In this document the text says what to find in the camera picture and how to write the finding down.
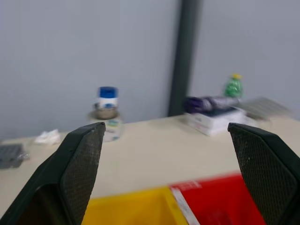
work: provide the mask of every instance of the gray wall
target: gray wall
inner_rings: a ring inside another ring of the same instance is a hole
[[[204,0],[190,95],[217,95],[233,72],[245,99],[272,98],[300,119],[300,1]]]
[[[165,116],[178,3],[0,1],[0,140],[86,125],[99,86],[126,122]]]

